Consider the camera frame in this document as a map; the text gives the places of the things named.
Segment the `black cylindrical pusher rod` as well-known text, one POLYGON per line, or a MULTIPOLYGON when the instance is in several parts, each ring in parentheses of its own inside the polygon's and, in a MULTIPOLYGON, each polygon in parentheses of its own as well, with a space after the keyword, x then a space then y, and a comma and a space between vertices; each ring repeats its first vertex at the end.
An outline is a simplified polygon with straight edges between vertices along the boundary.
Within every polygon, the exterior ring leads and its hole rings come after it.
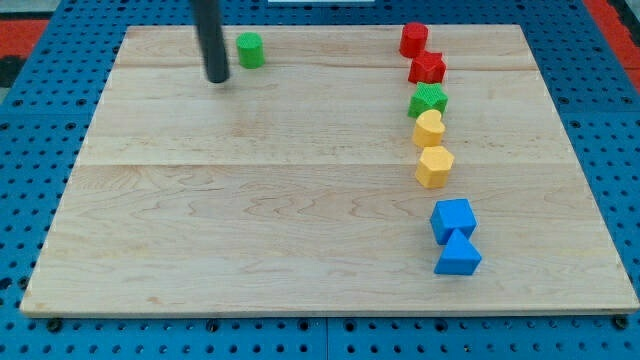
POLYGON ((191 7, 207 79, 224 83, 230 72, 219 1, 191 0, 191 7))

